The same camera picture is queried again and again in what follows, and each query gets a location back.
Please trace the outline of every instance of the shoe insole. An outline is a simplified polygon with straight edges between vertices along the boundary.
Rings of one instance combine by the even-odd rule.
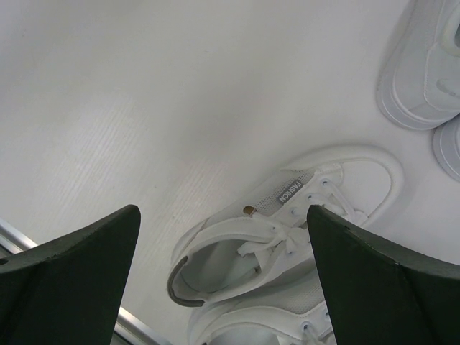
[[[292,342],[273,334],[268,329],[240,327],[227,331],[209,345],[291,345]]]
[[[238,254],[243,243],[228,240],[202,248],[184,267],[184,281],[196,291],[212,293],[250,280],[257,274],[259,262],[253,254]]]

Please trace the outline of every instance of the gold rivet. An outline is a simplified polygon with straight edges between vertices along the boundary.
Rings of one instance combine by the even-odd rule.
[[[243,212],[248,216],[252,216],[256,211],[257,209],[253,206],[246,206],[245,208],[243,208]]]

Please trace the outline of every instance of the metal rail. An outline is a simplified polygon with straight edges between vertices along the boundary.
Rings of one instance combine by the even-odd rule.
[[[0,246],[10,254],[17,254],[36,247],[37,244],[0,218]],[[131,345],[171,345],[124,308],[119,310],[114,331]]]

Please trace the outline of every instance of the white floor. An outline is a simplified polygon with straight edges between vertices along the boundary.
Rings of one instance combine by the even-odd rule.
[[[7,0],[0,4],[0,215],[36,242],[142,211],[123,306],[185,345],[170,252],[282,163],[345,142],[404,164],[372,231],[460,264],[460,184],[432,132],[379,113],[407,0]]]

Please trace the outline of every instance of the eyelet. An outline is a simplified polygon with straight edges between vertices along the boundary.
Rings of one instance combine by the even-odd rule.
[[[309,327],[312,327],[312,324],[308,321],[304,321],[302,322],[301,327],[302,327],[302,330],[305,332]]]

